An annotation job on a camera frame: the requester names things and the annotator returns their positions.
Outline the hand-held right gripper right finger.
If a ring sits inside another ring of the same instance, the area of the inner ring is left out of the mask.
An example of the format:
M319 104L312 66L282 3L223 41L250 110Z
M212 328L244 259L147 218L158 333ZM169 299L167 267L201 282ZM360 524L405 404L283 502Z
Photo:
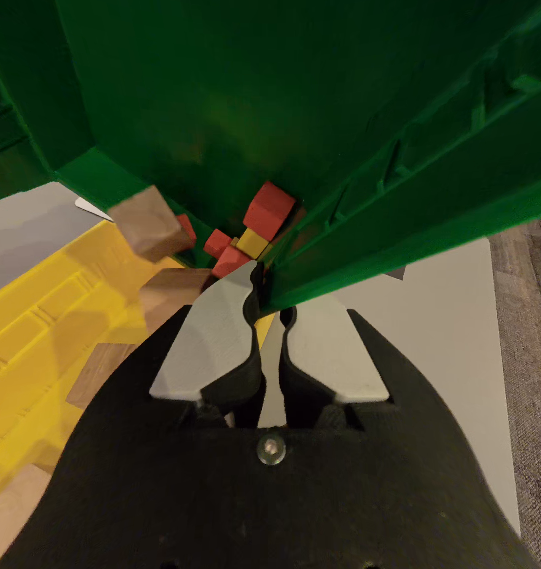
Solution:
M336 297L284 309L280 321L279 384L289 428L313 429L331 406L346 417L352 405L390 400L351 314Z

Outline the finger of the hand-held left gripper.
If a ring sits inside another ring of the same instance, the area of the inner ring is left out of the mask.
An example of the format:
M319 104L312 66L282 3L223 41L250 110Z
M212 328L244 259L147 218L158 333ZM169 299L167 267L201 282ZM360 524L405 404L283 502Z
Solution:
M85 199L83 199L81 197L78 197L75 200L75 206L78 209L83 210L85 212L88 212L88 213L90 213L96 217L99 217L103 220L113 222L113 220L110 216L108 216L102 210L99 210L96 206L94 206L93 204L89 203L88 201L86 201Z

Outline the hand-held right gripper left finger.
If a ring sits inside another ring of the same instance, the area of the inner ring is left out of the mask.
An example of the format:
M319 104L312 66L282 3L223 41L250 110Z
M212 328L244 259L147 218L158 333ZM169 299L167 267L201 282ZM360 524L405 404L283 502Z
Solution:
M192 304L150 387L155 399L216 407L238 428L258 426L266 394L255 323L262 262L251 260Z

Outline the yellow plastic box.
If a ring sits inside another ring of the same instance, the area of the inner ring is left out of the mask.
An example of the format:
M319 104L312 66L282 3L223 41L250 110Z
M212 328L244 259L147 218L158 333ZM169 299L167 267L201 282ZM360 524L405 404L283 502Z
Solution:
M98 343L148 336L150 263L102 221L0 290L0 493L26 465L52 473L82 410L67 395Z

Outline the green plastic box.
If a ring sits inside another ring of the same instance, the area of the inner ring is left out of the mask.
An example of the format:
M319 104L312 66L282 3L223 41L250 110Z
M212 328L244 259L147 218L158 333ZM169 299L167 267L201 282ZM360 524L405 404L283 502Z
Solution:
M0 1L0 200L306 210L266 312L541 218L541 1Z

